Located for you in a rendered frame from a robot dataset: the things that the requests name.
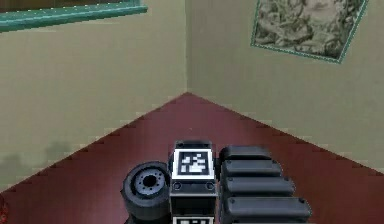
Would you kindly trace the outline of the green framed picture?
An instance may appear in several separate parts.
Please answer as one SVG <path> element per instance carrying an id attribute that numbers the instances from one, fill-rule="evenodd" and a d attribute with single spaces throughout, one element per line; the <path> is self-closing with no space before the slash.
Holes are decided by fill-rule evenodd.
<path id="1" fill-rule="evenodd" d="M 251 45 L 341 63 L 369 0 L 258 0 Z"/>

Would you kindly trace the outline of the green framed window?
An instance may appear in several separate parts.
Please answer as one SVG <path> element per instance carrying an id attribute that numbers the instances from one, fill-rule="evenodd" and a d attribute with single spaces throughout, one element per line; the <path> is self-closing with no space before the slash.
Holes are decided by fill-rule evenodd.
<path id="1" fill-rule="evenodd" d="M 146 13 L 141 0 L 0 13 L 0 33 Z"/>

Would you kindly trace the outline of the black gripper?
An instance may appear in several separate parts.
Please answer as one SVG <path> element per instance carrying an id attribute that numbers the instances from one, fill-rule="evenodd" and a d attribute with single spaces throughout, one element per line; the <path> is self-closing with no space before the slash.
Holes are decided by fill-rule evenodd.
<path id="1" fill-rule="evenodd" d="M 124 224 L 169 224 L 169 185 L 166 163 L 149 161 L 135 166 L 120 190 L 128 213 Z"/>

